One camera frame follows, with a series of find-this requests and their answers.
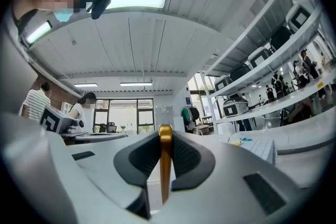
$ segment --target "gold lever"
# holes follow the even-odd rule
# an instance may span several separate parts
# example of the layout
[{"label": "gold lever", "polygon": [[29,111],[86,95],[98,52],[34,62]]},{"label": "gold lever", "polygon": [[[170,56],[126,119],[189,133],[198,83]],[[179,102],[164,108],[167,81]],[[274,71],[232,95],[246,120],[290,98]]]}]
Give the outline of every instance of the gold lever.
[{"label": "gold lever", "polygon": [[164,204],[169,196],[170,172],[172,166],[173,130],[170,125],[161,125],[159,129],[161,143],[160,177],[161,195]]}]

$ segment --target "ceiling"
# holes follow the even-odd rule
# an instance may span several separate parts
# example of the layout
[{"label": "ceiling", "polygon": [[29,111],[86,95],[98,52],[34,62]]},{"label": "ceiling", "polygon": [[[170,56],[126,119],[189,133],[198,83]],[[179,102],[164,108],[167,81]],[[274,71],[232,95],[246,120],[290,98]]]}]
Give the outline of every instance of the ceiling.
[{"label": "ceiling", "polygon": [[[92,20],[85,10],[58,22],[40,12],[26,28],[31,33],[49,20],[52,32],[28,52],[63,84],[97,83],[86,91],[180,90],[218,49],[240,35],[225,29],[244,0],[166,0],[163,9],[119,8]],[[151,87],[121,87],[120,82],[148,82]]]}]

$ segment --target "striped shirt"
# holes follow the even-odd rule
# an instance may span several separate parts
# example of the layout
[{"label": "striped shirt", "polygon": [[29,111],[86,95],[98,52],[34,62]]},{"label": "striped shirt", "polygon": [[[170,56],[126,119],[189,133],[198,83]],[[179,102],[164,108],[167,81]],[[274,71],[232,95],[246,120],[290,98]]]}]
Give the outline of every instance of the striped shirt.
[{"label": "striped shirt", "polygon": [[37,122],[39,122],[46,104],[50,105],[50,99],[42,90],[30,90],[23,102],[23,105],[28,107],[28,118]]}]

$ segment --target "ceiling light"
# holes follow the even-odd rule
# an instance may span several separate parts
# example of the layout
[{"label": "ceiling light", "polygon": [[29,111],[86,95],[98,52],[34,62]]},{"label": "ceiling light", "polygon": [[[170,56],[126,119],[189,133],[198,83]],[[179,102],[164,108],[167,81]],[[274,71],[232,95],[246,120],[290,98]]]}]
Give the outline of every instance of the ceiling light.
[{"label": "ceiling light", "polygon": [[80,84],[74,84],[75,87],[98,87],[98,84],[96,83],[80,83]]},{"label": "ceiling light", "polygon": [[106,9],[125,7],[163,8],[166,0],[111,0]]},{"label": "ceiling light", "polygon": [[44,35],[46,32],[51,30],[51,24],[49,21],[42,24],[40,27],[38,27],[34,32],[32,32],[27,38],[27,42],[29,44],[32,44],[35,42],[38,38],[40,38],[42,35]]},{"label": "ceiling light", "polygon": [[120,86],[151,86],[151,82],[122,82]]}]

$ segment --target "white shelf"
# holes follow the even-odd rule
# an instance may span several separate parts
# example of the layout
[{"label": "white shelf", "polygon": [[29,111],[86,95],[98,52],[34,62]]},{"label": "white shelf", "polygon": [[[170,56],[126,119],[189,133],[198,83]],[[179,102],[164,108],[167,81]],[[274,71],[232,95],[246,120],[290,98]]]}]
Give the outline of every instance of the white shelf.
[{"label": "white shelf", "polygon": [[278,49],[256,68],[252,69],[249,73],[219,91],[211,94],[210,98],[219,95],[232,95],[237,93],[245,87],[260,81],[265,76],[272,74],[283,64],[289,62],[302,49],[306,48],[307,45],[315,38],[320,23],[320,16],[321,6],[318,5],[302,27],[294,35],[292,35],[280,49]]},{"label": "white shelf", "polygon": [[335,78],[336,78],[336,67],[333,66],[330,69],[326,70],[322,75],[320,75],[318,79],[311,81],[309,84],[307,84],[307,86],[305,86],[301,90],[297,90],[270,104],[262,105],[255,109],[249,110],[242,115],[216,120],[215,123],[218,124],[218,123],[250,119],[281,110],[283,108],[286,108],[287,106],[293,105],[311,96],[321,88],[319,87],[321,83],[325,87],[326,85],[330,84]]},{"label": "white shelf", "polygon": [[292,0],[258,0],[264,7],[258,14],[254,14],[253,7],[249,15],[255,18],[234,41],[234,43],[211,65],[205,72],[209,76],[212,70],[223,72],[231,71],[238,63],[243,63],[258,47],[264,46],[274,32],[285,22],[286,15],[293,6]]}]

